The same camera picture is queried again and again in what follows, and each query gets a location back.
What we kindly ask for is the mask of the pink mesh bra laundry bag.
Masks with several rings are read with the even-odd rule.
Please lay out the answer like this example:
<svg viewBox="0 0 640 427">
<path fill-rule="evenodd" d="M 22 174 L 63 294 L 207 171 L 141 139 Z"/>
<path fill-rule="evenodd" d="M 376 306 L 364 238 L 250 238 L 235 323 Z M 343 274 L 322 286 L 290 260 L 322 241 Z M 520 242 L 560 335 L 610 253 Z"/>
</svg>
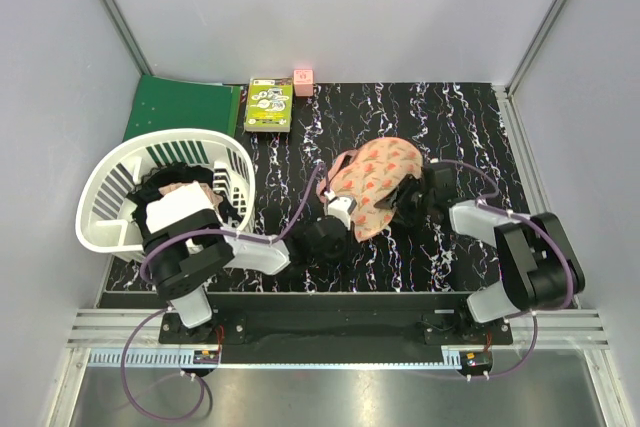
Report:
<svg viewBox="0 0 640 427">
<path fill-rule="evenodd" d="M 329 168 L 328 177 L 316 186 L 316 195 L 323 204 L 325 193 L 349 197 L 355 201 L 350 213 L 354 237 L 364 242 L 386 229 L 395 214 L 393 207 L 377 204 L 400 186 L 407 177 L 422 177 L 423 154 L 407 140 L 381 137 L 357 149 L 339 154 Z"/>
</svg>

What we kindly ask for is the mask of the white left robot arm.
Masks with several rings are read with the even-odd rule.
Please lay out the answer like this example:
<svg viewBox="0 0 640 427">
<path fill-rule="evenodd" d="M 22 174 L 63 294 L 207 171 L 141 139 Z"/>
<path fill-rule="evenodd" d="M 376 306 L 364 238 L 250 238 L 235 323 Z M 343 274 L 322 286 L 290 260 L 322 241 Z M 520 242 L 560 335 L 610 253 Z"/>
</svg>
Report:
<svg viewBox="0 0 640 427">
<path fill-rule="evenodd" d="M 181 331 L 196 343 L 215 333 L 216 319 L 203 284 L 224 269 L 274 276 L 309 263 L 340 260 L 351 234 L 347 214 L 326 214 L 278 236 L 224 229 L 202 209 L 147 235 L 141 277 L 179 315 Z"/>
</svg>

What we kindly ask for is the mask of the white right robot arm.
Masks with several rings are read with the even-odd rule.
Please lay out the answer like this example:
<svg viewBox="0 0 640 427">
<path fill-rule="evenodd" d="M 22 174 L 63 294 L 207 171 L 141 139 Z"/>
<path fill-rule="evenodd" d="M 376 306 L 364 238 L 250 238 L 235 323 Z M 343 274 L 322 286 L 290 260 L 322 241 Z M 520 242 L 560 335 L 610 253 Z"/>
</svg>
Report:
<svg viewBox="0 0 640 427">
<path fill-rule="evenodd" d="M 474 200 L 458 196 L 456 169 L 480 169 L 454 160 L 436 160 L 419 178 L 407 174 L 378 208 L 394 212 L 393 220 L 407 227 L 426 218 L 458 235 L 472 237 L 496 249 L 500 279 L 472 293 L 465 312 L 454 318 L 454 331 L 466 343 L 476 343 L 490 330 L 490 322 L 530 311 L 561 310 L 570 306 L 586 286 L 586 279 L 559 218 L 504 210 L 488 201 L 499 195 L 490 177 L 491 192 Z"/>
</svg>

